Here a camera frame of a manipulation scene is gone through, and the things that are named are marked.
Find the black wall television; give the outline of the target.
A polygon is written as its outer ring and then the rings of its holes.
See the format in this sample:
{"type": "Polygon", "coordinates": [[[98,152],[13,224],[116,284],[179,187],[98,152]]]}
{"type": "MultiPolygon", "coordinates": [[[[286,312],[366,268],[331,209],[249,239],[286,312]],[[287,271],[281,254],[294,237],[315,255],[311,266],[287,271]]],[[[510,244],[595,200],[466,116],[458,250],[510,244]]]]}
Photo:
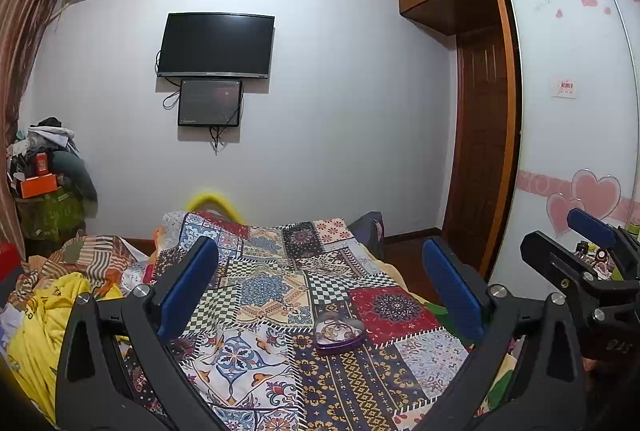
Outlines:
{"type": "Polygon", "coordinates": [[[238,77],[270,74],[274,17],[221,12],[168,15],[156,74],[160,77],[238,77]]]}

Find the small black wall monitor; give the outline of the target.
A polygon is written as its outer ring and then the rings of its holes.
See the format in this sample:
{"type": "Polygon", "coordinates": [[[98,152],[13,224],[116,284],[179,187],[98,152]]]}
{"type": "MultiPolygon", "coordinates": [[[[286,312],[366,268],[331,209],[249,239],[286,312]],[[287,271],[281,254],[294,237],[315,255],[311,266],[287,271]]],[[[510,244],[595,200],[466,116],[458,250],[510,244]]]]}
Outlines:
{"type": "Polygon", "coordinates": [[[241,80],[183,80],[178,104],[178,126],[235,128],[240,124],[242,96],[241,80]]]}

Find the yellow blanket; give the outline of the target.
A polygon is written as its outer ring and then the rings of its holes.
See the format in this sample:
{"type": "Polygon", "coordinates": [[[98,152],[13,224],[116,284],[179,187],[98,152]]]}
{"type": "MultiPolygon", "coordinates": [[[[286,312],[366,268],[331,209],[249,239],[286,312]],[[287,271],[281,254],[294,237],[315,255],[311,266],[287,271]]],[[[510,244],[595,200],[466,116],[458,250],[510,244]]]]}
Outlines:
{"type": "Polygon", "coordinates": [[[8,363],[14,379],[47,421],[56,422],[55,391],[58,361],[70,312],[82,293],[95,293],[100,300],[122,298],[122,273],[110,273],[96,288],[79,272],[58,277],[37,289],[26,302],[23,323],[9,340],[8,363]]]}

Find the purple heart-shaped jewelry box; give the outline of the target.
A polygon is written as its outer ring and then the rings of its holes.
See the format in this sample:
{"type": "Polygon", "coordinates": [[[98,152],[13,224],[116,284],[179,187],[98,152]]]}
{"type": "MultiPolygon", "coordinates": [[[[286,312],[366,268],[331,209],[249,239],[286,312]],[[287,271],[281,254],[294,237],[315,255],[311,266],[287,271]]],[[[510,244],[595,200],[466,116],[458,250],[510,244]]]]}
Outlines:
{"type": "Polygon", "coordinates": [[[362,321],[341,318],[336,314],[322,318],[314,327],[314,347],[321,356],[355,350],[363,344],[366,337],[366,327],[362,321]]]}

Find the pile of clothes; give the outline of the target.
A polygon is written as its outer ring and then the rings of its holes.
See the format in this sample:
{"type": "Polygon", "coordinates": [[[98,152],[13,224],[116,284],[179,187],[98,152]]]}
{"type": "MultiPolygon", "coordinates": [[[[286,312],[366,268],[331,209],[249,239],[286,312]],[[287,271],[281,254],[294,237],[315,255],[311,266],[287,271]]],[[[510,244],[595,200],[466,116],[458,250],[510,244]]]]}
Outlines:
{"type": "Polygon", "coordinates": [[[96,215],[98,192],[80,156],[75,132],[65,128],[56,117],[18,131],[6,147],[6,180],[14,198],[25,198],[24,183],[48,174],[55,177],[58,188],[79,198],[89,217],[96,215]]]}

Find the striped brown curtain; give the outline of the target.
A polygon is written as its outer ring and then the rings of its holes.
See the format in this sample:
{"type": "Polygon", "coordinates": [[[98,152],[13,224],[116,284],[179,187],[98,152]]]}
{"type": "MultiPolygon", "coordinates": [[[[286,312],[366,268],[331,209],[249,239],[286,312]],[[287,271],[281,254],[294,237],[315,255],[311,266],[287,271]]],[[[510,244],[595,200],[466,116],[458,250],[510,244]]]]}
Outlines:
{"type": "Polygon", "coordinates": [[[47,24],[60,0],[1,0],[1,149],[14,142],[20,105],[47,24]]]}

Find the orange box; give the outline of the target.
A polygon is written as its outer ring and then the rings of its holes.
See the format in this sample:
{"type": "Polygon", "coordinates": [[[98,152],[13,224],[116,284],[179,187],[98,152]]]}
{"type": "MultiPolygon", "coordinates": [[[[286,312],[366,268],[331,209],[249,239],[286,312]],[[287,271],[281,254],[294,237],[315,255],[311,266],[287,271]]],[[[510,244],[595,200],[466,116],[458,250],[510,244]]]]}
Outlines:
{"type": "Polygon", "coordinates": [[[58,189],[58,180],[52,173],[44,176],[32,177],[21,183],[21,195],[23,198],[32,198],[55,192],[58,189]]]}

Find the yellow curved bed rail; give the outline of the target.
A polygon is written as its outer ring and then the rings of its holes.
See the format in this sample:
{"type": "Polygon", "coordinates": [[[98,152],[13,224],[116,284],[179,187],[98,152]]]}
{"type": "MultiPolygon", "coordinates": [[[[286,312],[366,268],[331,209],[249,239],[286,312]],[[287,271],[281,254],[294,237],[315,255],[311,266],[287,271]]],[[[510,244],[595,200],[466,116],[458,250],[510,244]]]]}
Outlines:
{"type": "Polygon", "coordinates": [[[206,210],[213,208],[218,214],[222,214],[226,219],[239,224],[245,224],[245,219],[238,209],[232,205],[230,200],[224,195],[213,191],[202,191],[194,195],[184,209],[186,211],[206,210]]]}

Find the dark blue pillow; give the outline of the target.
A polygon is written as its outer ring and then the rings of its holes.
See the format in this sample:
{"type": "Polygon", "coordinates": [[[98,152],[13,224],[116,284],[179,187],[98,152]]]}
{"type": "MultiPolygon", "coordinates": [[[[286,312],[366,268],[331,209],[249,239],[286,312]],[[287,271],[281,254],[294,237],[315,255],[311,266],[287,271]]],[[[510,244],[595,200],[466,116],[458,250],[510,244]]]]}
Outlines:
{"type": "Polygon", "coordinates": [[[384,259],[385,231],[380,211],[369,211],[347,227],[355,239],[362,243],[375,259],[384,259]]]}

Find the green cloth covered stand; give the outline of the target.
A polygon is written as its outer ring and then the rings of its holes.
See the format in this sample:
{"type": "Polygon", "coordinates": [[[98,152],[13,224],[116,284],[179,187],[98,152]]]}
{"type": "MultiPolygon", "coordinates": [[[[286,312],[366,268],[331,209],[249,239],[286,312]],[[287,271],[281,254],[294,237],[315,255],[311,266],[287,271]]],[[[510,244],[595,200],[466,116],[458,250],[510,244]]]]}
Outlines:
{"type": "Polygon", "coordinates": [[[26,257],[47,257],[86,228],[85,207],[74,192],[59,188],[37,197],[15,200],[26,257]]]}

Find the colourful patchwork bedspread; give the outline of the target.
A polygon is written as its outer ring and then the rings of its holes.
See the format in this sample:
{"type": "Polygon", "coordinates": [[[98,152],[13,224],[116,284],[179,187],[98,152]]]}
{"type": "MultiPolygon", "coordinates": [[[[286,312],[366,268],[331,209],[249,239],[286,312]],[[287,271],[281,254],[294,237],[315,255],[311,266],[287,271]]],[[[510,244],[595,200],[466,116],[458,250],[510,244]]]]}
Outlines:
{"type": "Polygon", "coordinates": [[[202,237],[217,269],[168,350],[230,430],[409,430],[468,355],[340,219],[259,227],[167,214],[122,289],[154,283],[202,237]],[[330,314],[362,321],[363,344],[319,355],[314,327],[330,314]]]}

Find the brown wooden door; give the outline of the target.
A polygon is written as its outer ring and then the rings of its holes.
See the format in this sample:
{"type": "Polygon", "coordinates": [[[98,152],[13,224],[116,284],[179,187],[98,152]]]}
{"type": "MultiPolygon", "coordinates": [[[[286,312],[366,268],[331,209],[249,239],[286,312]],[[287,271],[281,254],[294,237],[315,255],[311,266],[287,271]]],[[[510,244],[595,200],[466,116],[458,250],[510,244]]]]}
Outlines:
{"type": "Polygon", "coordinates": [[[442,232],[461,262],[482,274],[506,148],[506,54],[499,27],[457,38],[456,142],[442,232]]]}

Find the striped patterned pillow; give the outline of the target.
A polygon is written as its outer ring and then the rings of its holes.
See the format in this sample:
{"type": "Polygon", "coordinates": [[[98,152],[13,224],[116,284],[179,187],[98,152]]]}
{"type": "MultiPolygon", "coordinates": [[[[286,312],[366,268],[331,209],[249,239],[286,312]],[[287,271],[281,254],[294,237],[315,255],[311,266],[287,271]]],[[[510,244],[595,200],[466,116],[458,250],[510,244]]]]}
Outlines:
{"type": "Polygon", "coordinates": [[[146,255],[118,236],[77,236],[48,258],[32,255],[23,262],[23,273],[9,294],[9,303],[23,310],[37,289],[48,288],[57,279],[73,273],[84,277],[94,293],[103,295],[113,285],[120,286],[127,269],[146,260],[146,255]]]}

